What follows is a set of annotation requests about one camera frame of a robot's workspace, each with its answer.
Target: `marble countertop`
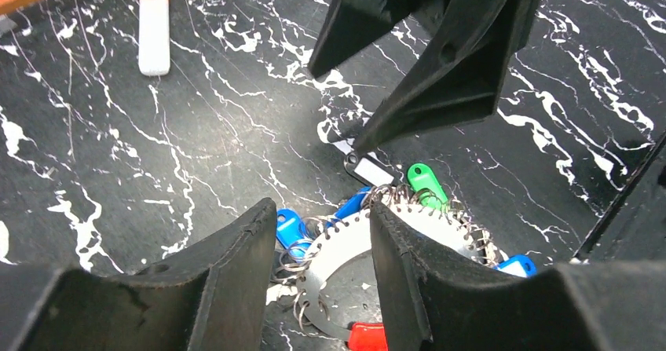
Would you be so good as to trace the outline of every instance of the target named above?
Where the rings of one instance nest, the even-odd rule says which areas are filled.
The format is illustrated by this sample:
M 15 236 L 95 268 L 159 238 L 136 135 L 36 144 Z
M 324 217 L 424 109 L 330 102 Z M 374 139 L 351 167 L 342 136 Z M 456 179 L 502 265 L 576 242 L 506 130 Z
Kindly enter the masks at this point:
M 0 37 L 0 261 L 131 273 L 266 196 L 332 214 L 360 187 L 339 135 L 427 36 L 406 20 L 315 81 L 306 63 L 329 1 L 171 0 L 171 72 L 157 79 L 138 71 L 137 0 L 45 0 L 12 15 L 18 27 Z M 539 266 L 573 256 L 666 130 L 666 0 L 542 3 L 496 116 L 377 151 L 397 174 L 431 166 L 503 250 Z M 360 288 L 368 264 L 338 284 L 356 292 L 342 295 L 345 315 L 366 321 L 379 318 L 376 298 L 360 304 L 376 295 Z M 267 313 L 265 349 L 342 347 L 303 337 L 274 303 Z

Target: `green key tag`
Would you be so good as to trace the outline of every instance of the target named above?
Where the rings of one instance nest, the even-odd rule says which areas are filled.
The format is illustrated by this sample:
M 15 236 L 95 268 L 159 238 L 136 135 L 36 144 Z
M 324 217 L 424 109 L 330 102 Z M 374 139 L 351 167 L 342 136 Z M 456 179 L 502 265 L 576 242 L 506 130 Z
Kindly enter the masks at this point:
M 439 200 L 441 200 L 441 203 L 446 203 L 448 201 L 446 194 L 444 194 L 444 189 L 441 188 L 439 181 L 435 177 L 435 173 L 433 173 L 433 170 L 430 169 L 430 167 L 426 164 L 416 163 L 410 166 L 409 170 L 407 171 L 407 180 L 412 186 L 414 192 L 429 188 L 434 193 L 434 195 L 439 198 Z M 436 198 L 427 196 L 427 194 L 425 194 L 421 200 L 421 204 L 423 206 L 438 210 L 441 206 L 441 203 Z

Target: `black marble surface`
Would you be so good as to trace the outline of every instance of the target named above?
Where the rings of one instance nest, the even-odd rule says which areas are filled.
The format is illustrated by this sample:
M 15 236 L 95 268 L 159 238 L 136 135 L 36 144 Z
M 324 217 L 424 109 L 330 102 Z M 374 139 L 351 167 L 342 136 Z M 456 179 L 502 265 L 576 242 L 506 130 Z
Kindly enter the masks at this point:
M 0 37 L 0 261 L 134 272 L 264 196 L 331 214 L 360 184 L 333 143 L 427 36 L 406 20 L 314 81 L 330 0 L 171 0 L 169 75 L 137 67 L 137 0 L 45 0 Z M 567 261 L 666 129 L 666 0 L 543 0 L 498 115 L 388 144 L 429 164 L 508 254 Z M 334 317 L 379 319 L 367 257 L 328 286 Z M 264 349 L 341 349 L 267 307 Z

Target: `marble table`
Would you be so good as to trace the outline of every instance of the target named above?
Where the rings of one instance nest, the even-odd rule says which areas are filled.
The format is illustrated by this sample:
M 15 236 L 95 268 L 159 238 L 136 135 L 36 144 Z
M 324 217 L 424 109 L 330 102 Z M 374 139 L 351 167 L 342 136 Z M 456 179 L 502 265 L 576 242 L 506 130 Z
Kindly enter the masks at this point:
M 306 63 L 329 1 L 171 0 L 172 67 L 157 79 L 137 68 L 137 0 L 44 0 L 11 15 L 0 261 L 132 273 L 262 197 L 332 214 L 360 187 L 339 135 L 371 115 L 427 36 L 406 20 L 315 81 Z M 666 0 L 543 0 L 496 116 L 377 156 L 400 175 L 430 165 L 508 254 L 568 261 L 666 130 L 665 17 Z M 329 284 L 334 317 L 379 320 L 368 259 Z M 271 303 L 262 349 L 344 345 L 304 336 Z

